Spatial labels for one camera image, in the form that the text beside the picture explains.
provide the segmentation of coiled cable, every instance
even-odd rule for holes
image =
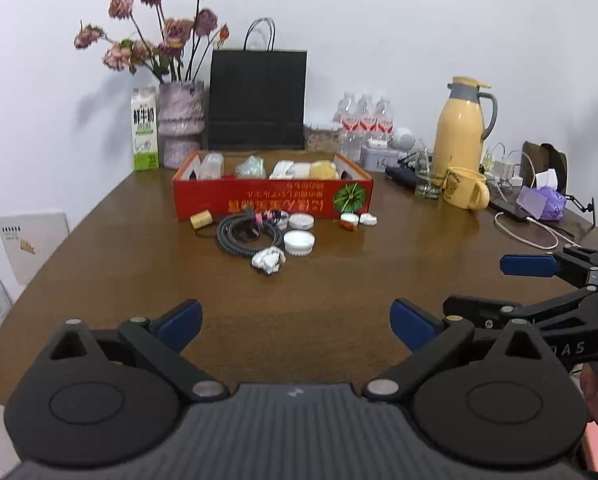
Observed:
[[[255,215],[252,209],[244,209],[242,213],[226,216],[217,226],[217,244],[219,247],[232,256],[240,258],[252,258],[262,247],[253,247],[240,242],[234,235],[234,230],[243,227],[246,222],[254,221]],[[279,228],[271,222],[264,220],[261,226],[262,233],[265,232],[272,239],[272,245],[281,248],[284,236]]]

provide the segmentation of yellow thermos jug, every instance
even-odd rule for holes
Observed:
[[[470,77],[454,77],[448,84],[450,97],[437,122],[437,137],[432,159],[434,184],[440,186],[449,167],[479,170],[484,140],[497,120],[497,100],[479,88],[490,88]],[[492,100],[492,118],[484,129],[484,116],[479,98]]]

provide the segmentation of mug handle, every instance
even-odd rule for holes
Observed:
[[[488,203],[490,202],[490,191],[488,190],[488,186],[486,186],[484,182],[477,181],[474,183],[474,187],[479,188],[479,193],[477,194],[477,199],[474,202],[468,203],[468,207],[476,211],[479,209],[486,209],[488,207]]]

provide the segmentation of red cardboard box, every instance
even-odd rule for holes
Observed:
[[[339,153],[275,151],[223,153],[220,180],[190,180],[199,174],[207,152],[192,152],[172,179],[179,220],[208,209],[213,216],[238,213],[244,206],[255,211],[282,209],[289,213],[310,213],[317,218],[339,218],[342,212],[365,213],[370,207],[373,179],[360,166]],[[266,173],[279,160],[316,162],[332,160],[341,180],[268,180],[236,178],[235,168],[250,155],[264,159]]]

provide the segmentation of milk carton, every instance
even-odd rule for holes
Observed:
[[[135,88],[132,93],[132,152],[134,170],[159,168],[157,153],[157,91]]]

